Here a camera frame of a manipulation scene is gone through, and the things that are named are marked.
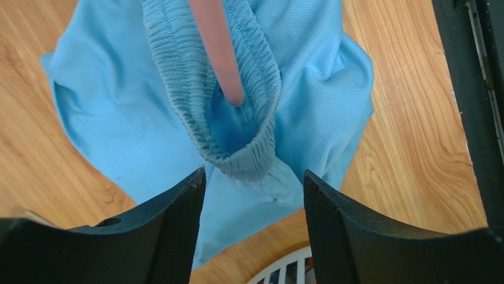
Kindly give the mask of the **light blue shorts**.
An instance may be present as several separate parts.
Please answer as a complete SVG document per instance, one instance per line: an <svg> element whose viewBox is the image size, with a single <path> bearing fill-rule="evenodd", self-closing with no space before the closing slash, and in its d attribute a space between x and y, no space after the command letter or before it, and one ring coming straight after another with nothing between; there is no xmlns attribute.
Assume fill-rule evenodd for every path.
<svg viewBox="0 0 504 284"><path fill-rule="evenodd" d="M224 1L244 103L225 99L186 1L80 1L42 57L82 156L136 203L199 167L193 267L341 187L373 113L373 65L340 1Z"/></svg>

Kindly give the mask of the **pink plastic hanger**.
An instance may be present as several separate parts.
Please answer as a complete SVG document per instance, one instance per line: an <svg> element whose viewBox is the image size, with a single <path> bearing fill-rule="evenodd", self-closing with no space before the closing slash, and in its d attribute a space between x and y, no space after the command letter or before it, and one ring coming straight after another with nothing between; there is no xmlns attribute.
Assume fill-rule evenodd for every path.
<svg viewBox="0 0 504 284"><path fill-rule="evenodd" d="M229 104L244 102L243 86L222 1L188 0L209 62Z"/></svg>

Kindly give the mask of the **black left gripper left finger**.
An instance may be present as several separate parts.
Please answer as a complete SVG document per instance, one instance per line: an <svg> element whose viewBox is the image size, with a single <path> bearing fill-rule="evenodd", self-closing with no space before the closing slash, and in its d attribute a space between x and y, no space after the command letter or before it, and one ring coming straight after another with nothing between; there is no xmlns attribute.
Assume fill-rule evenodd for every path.
<svg viewBox="0 0 504 284"><path fill-rule="evenodd" d="M100 222L63 230L1 219L2 283L188 283L206 176Z"/></svg>

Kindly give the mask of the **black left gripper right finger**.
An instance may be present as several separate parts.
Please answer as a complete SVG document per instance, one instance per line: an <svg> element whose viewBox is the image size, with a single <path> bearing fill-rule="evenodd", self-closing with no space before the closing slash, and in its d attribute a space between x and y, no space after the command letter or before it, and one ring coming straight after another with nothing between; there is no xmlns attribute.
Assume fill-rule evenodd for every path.
<svg viewBox="0 0 504 284"><path fill-rule="evenodd" d="M317 283L502 283L503 228L444 234L378 213L306 171Z"/></svg>

